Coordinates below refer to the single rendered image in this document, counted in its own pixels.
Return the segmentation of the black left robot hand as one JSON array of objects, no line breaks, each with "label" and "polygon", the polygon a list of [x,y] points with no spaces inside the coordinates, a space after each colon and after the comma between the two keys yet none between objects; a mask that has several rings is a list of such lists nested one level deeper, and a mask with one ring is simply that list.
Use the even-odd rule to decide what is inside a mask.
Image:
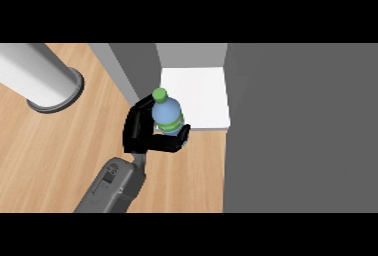
[{"label": "black left robot hand", "polygon": [[124,130],[123,146],[124,152],[145,154],[149,150],[175,153],[182,149],[188,141],[191,125],[186,124],[175,136],[154,133],[152,107],[155,100],[148,95],[130,108]]}]

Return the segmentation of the blue water bottle green cap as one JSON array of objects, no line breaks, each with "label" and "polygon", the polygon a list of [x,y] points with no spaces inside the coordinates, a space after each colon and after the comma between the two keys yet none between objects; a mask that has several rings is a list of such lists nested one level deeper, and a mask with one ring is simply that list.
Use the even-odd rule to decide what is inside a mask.
[{"label": "blue water bottle green cap", "polygon": [[152,92],[154,106],[152,118],[157,128],[164,135],[176,136],[185,126],[185,119],[179,101],[169,96],[164,88]]}]

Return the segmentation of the white cabinet shelf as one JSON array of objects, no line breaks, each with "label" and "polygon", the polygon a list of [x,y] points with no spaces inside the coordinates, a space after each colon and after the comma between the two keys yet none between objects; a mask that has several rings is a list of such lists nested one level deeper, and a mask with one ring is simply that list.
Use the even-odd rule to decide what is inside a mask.
[{"label": "white cabinet shelf", "polygon": [[231,126],[225,71],[222,67],[164,68],[161,87],[182,106],[194,130],[228,130]]}]

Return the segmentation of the grey cabinet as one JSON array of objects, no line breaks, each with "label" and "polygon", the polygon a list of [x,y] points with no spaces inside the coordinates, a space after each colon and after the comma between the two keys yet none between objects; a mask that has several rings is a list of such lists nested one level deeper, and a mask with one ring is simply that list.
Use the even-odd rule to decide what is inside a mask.
[{"label": "grey cabinet", "polygon": [[161,87],[164,68],[223,68],[228,51],[226,43],[90,43],[89,46],[130,104]]}]

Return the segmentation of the dark grey cabinet door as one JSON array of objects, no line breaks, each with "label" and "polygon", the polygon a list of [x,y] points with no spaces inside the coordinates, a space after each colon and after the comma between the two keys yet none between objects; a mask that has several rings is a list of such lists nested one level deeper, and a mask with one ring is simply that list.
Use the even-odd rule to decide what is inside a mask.
[{"label": "dark grey cabinet door", "polygon": [[378,212],[378,45],[234,44],[228,212]]}]

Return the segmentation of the white cylinder with dark rim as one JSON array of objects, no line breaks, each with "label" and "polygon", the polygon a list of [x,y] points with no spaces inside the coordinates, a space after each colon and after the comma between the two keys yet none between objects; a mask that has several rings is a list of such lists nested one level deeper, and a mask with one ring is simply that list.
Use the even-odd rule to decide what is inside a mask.
[{"label": "white cylinder with dark rim", "polygon": [[0,83],[28,106],[51,114],[67,109],[85,90],[85,77],[45,43],[0,43]]}]

